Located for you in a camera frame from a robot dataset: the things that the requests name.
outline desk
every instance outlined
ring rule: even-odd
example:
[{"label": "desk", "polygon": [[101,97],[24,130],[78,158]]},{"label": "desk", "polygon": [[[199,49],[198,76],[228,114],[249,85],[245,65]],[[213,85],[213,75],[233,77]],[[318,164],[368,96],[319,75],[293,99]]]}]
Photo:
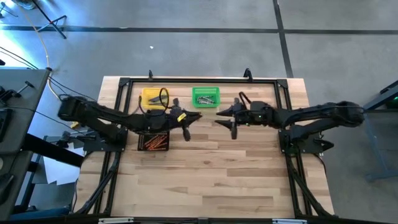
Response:
[{"label": "desk", "polygon": [[[119,78],[104,77],[99,104],[114,107]],[[304,80],[287,80],[293,109],[309,106]],[[191,102],[193,86],[218,86],[221,105],[218,108],[194,108]],[[168,152],[138,152],[138,135],[129,132],[119,166],[112,216],[294,217],[286,163],[280,153],[277,130],[240,126],[238,139],[231,140],[229,131],[214,123],[215,119],[225,119],[218,118],[216,112],[229,108],[240,91],[245,92],[252,101],[261,100],[276,106],[272,86],[134,83],[129,113],[136,109],[138,96],[144,87],[168,88],[170,99],[178,97],[182,108],[201,111],[203,117],[190,126],[190,142],[183,140],[181,129],[172,130]],[[94,152],[83,163],[75,210],[84,204],[98,185],[103,157],[103,152]],[[324,208],[333,213],[322,164],[313,155],[303,155],[303,163],[309,189]],[[107,193],[108,188],[104,191],[101,211]],[[303,210],[299,190],[298,196]]]},{"label": "desk", "polygon": [[[0,69],[0,85],[6,90],[18,91],[25,85],[25,81],[35,86],[35,88],[24,90],[20,98],[11,98],[8,104],[36,110],[48,75],[49,71],[47,70]],[[11,214],[33,155],[33,152],[29,151],[16,153],[21,149],[34,112],[21,109],[13,110],[13,119],[9,124],[3,142],[0,143],[0,157],[4,161],[4,165],[0,169],[0,175],[9,172],[10,166],[17,156],[11,169],[11,173],[15,175],[15,178],[8,199],[0,205],[0,220],[8,219]]]}]

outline white wire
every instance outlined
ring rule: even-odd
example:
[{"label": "white wire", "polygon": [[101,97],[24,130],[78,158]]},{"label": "white wire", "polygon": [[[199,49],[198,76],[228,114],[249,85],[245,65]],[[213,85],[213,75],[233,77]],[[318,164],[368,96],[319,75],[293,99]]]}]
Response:
[{"label": "white wire", "polygon": [[[45,52],[45,58],[47,59],[47,68],[50,68],[50,60],[49,60],[49,53],[47,52],[47,48],[45,47],[44,41],[42,36],[39,34],[39,32],[37,31],[35,25],[33,25],[33,22],[31,21],[31,19],[29,18],[29,16],[26,14],[26,12],[24,11],[24,9],[22,7],[20,7],[20,5],[17,4],[17,6],[19,7],[19,10],[23,13],[23,15],[25,16],[26,20],[28,20],[28,22],[30,23],[30,25],[33,27],[33,29],[35,30],[37,36],[39,37],[43,48],[44,48],[44,52]],[[50,91],[52,92],[52,94],[54,94],[55,97],[57,97],[58,100],[60,100],[60,97],[55,93],[55,91],[52,89],[51,86],[51,82],[50,82],[50,78],[52,76],[52,73],[50,73],[49,78],[47,79],[47,85],[50,88]]]}]

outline black desk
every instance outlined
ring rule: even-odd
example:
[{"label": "black desk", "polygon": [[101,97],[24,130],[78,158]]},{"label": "black desk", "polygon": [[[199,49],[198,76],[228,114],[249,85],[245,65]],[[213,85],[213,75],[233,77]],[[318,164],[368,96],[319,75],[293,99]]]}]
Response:
[{"label": "black desk", "polygon": [[[0,85],[6,89],[19,90],[25,85],[25,81],[30,82],[35,88],[27,88],[21,93],[21,98],[12,98],[8,101],[10,106],[21,106],[37,109],[40,97],[45,88],[45,83],[49,72],[47,70],[17,70],[0,68]],[[33,152],[20,151],[24,142],[25,135],[32,121],[34,112],[22,109],[13,109],[13,119],[7,129],[3,142],[0,143],[0,157],[3,166],[0,174],[9,172],[10,166],[17,155],[11,173],[15,175],[12,183],[12,190],[6,202],[0,205],[0,220],[7,220],[18,197],[19,190],[24,181]]]}]

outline gray floor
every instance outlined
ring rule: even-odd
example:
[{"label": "gray floor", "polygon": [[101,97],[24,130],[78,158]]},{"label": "gray floor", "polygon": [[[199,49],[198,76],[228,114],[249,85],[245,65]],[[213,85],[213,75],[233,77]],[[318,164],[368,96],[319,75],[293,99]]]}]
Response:
[{"label": "gray floor", "polygon": [[[41,1],[52,18],[66,14],[65,24],[95,27],[219,27],[276,28],[271,0],[71,0]],[[280,0],[286,29],[398,29],[395,0]],[[36,25],[45,24],[37,10],[28,12]],[[26,26],[22,14],[5,24]],[[277,34],[173,34],[43,32],[54,78],[93,98],[105,75],[240,77],[246,67],[255,77],[286,77]],[[350,100],[361,105],[396,81],[396,35],[287,35],[294,77],[304,78],[311,105]],[[45,54],[34,32],[0,31],[3,47],[12,47],[38,67]],[[38,110],[56,118],[59,102],[45,90]],[[391,131],[396,119],[374,118]],[[61,133],[64,127],[40,115],[30,132],[38,137]],[[335,148],[325,153],[335,212],[344,218],[397,223],[398,178],[365,181],[380,171],[364,129],[336,128],[325,133]],[[394,149],[394,142],[388,147]],[[389,151],[391,166],[398,154]],[[48,186],[37,187],[32,204],[45,209],[70,202],[73,186],[56,188],[44,202]],[[68,192],[69,198],[59,195]]]}]

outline white paper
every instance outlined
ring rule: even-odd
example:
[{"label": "white paper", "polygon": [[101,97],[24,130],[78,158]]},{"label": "white paper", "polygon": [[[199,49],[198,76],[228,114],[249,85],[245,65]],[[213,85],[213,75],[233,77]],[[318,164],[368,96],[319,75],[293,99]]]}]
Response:
[{"label": "white paper", "polygon": [[[73,143],[68,143],[69,151],[83,155],[83,148],[75,149]],[[80,168],[44,157],[45,175],[50,184],[57,181],[57,185],[75,182],[79,178]]]}]

